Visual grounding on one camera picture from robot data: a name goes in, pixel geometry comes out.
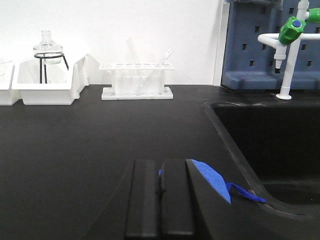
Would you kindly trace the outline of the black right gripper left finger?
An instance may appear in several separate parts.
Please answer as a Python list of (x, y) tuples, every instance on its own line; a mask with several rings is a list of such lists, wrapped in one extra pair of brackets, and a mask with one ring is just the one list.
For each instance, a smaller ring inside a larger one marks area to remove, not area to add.
[(153, 160), (136, 160), (126, 217), (126, 238), (159, 236), (159, 174)]

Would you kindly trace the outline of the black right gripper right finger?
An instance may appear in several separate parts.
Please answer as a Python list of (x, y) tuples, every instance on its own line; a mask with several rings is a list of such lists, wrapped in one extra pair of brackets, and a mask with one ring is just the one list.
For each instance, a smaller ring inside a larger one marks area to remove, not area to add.
[(248, 240), (250, 220), (238, 201), (245, 198), (230, 189), (231, 204), (222, 199), (190, 163), (186, 164), (190, 207), (167, 205), (160, 198), (163, 240)]

